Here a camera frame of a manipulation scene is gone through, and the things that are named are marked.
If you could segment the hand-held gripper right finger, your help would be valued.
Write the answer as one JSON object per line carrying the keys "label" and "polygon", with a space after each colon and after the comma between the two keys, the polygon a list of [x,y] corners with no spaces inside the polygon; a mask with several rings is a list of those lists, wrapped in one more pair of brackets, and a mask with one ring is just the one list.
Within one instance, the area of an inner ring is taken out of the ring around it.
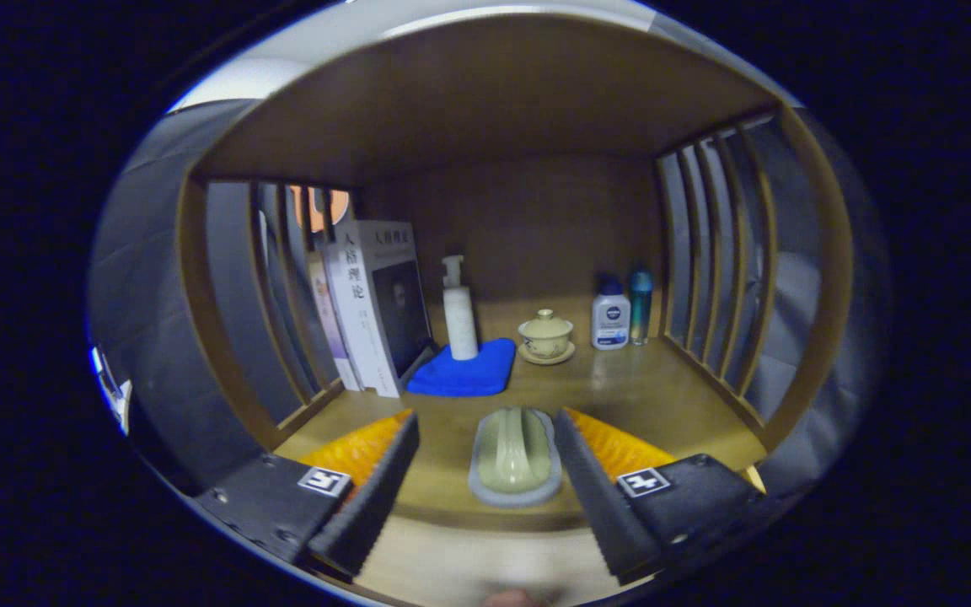
{"label": "hand-held gripper right finger", "polygon": [[618,583],[671,583],[763,527],[763,492],[709,454],[664,464],[650,445],[571,408],[554,424],[561,462]]}

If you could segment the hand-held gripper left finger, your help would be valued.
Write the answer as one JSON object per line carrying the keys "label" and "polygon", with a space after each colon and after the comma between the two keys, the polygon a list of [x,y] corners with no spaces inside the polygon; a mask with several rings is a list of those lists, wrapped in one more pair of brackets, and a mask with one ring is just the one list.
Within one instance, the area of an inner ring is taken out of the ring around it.
{"label": "hand-held gripper left finger", "polygon": [[263,453],[196,497],[220,526],[278,561],[352,580],[392,514],[419,448],[413,410],[299,460]]}

